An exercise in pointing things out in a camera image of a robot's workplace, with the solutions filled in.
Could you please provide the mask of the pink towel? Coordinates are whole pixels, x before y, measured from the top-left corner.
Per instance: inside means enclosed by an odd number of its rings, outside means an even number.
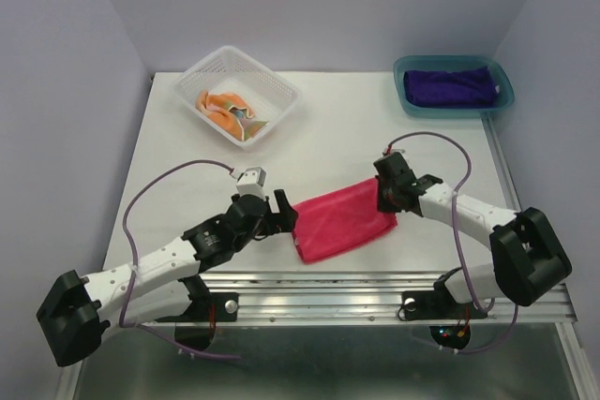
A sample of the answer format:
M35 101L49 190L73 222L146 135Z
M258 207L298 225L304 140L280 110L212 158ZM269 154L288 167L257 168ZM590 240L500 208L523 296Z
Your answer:
M320 262L370 244L398 225L396 216L378 210L374 178L293 206L298 213L292 238L300 260Z

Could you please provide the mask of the orange patterned towel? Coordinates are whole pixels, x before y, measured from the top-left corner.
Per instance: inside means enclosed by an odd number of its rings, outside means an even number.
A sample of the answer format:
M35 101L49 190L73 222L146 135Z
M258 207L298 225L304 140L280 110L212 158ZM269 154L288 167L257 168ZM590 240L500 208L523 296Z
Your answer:
M210 94L203 90L196 99L195 108L238 141L250 140L267 126L242 97L232 92Z

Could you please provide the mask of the purple towel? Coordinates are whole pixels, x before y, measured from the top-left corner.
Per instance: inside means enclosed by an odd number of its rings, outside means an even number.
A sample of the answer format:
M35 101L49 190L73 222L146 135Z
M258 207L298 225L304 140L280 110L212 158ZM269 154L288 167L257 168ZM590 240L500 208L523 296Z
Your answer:
M407 100L421 108L491 107L498 95L487 67L454 72L408 70L403 87Z

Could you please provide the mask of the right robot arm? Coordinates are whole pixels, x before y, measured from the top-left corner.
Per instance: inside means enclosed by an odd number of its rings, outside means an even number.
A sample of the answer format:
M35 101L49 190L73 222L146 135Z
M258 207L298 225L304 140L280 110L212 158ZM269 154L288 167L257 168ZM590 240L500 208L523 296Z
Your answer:
M459 195L442 179L416 177L398 152L374 162L377 207L383 213L413 213L465 234L491 253L491 262L450 271L431 293L434 310L452 316L474 300L504 297L530 306L562 283L572 264L547 216L530 207L514 211Z

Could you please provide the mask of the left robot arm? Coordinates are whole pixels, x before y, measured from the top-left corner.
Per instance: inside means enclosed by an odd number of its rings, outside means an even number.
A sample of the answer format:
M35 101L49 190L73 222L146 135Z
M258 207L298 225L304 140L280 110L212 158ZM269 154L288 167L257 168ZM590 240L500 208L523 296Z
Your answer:
M182 236L130 264L80 276L56 278L37 311L37 321L56 364L66 367L96 351L116 326L127 327L130 301L173 281L185 284L176 308L199 319L208 308L201 273L228 262L255 240L294 230L298 213L284 190L275 192L278 210L255 195L235 195L228 210L187 230Z

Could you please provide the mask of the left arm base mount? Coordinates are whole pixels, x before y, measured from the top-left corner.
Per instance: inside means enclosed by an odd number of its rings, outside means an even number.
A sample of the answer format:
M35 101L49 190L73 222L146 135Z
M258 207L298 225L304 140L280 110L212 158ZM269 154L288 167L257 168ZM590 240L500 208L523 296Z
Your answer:
M184 278L190 304L183 313L175 316L178 322L236 322L239 294L233 291L211 291L199 275Z

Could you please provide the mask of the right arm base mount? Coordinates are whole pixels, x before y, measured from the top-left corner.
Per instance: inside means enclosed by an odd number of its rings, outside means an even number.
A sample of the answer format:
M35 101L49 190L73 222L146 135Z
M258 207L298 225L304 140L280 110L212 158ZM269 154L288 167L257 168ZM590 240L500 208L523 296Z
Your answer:
M479 311L473 301L458 303L444 285L456 273L461 274L462 270L455 268L441 275L431 289L403 291L397 318L401 321L486 319L487 312Z

